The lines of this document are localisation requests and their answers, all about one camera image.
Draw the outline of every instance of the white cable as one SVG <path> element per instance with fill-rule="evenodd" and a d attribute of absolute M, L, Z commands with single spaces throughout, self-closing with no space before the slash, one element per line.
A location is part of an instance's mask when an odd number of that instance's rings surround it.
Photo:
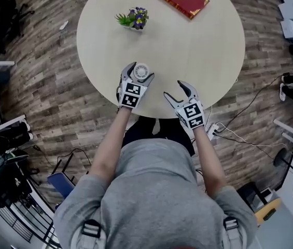
<path fill-rule="evenodd" d="M 205 128 L 206 128 L 207 123 L 208 123 L 208 120 L 209 120 L 209 118 L 210 118 L 210 116 L 211 116 L 211 114 L 212 114 L 212 110 L 213 110 L 213 105 L 211 105 L 211 112 L 210 112 L 210 114 L 208 115 L 208 118 L 207 118 L 207 121 L 206 121 L 206 124 L 205 124 Z"/>
<path fill-rule="evenodd" d="M 248 144 L 251 144 L 251 146 L 255 146 L 255 147 L 275 147 L 275 146 L 278 146 L 278 145 L 284 145 L 286 147 L 286 149 L 289 151 L 288 147 L 286 144 L 284 143 L 279 143 L 279 144 L 274 144 L 274 145 L 255 145 L 251 142 L 248 142 L 248 141 L 245 141 L 242 137 L 240 137 L 239 135 L 237 135 L 234 131 L 231 131 L 230 129 L 228 129 L 222 122 L 217 122 L 217 124 L 221 124 L 224 128 L 226 128 L 228 131 L 232 132 L 234 135 L 236 135 L 238 138 L 242 139 L 245 143 L 248 143 Z"/>

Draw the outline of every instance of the metal rack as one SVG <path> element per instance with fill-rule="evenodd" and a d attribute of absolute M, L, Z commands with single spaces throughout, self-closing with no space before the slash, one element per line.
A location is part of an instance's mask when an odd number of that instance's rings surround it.
<path fill-rule="evenodd" d="M 35 236 L 52 249 L 61 248 L 53 220 L 31 195 L 10 207 L 0 208 L 0 216 L 26 241 Z"/>

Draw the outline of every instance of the blue chair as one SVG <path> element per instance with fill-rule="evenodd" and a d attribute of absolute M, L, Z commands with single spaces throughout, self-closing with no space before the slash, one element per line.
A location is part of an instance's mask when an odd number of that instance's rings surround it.
<path fill-rule="evenodd" d="M 65 199 L 72 190 L 74 190 L 75 185 L 69 180 L 67 175 L 63 172 L 55 173 L 47 177 L 47 181 L 54 186 L 56 191 L 58 191 Z"/>
<path fill-rule="evenodd" d="M 55 166 L 52 174 L 50 176 L 47 177 L 47 181 L 54 186 L 54 188 L 56 189 L 56 191 L 58 191 L 63 198 L 65 199 L 67 196 L 69 196 L 69 194 L 71 193 L 72 190 L 74 190 L 75 188 L 75 184 L 73 183 L 74 180 L 74 176 L 69 179 L 68 176 L 64 173 L 65 170 L 67 169 L 72 157 L 73 157 L 74 153 L 71 153 L 67 163 L 65 164 L 65 166 L 62 169 L 62 172 L 58 172 L 55 173 L 62 161 L 62 159 L 60 159 L 60 161 L 58 162 L 58 164 Z"/>

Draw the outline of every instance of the power strip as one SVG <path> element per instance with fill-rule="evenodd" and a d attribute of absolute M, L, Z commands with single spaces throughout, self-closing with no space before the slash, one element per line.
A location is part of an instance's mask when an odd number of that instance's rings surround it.
<path fill-rule="evenodd" d="M 207 131 L 208 139 L 211 141 L 214 137 L 215 131 L 217 131 L 220 128 L 217 124 L 213 123 L 210 128 Z"/>

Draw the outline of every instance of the white bottle cap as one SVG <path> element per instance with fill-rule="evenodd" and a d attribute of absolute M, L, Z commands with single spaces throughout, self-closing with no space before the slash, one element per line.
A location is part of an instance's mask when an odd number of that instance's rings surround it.
<path fill-rule="evenodd" d="M 134 69 L 134 76 L 139 80 L 146 79 L 150 74 L 150 69 L 148 68 L 147 64 L 138 63 Z"/>

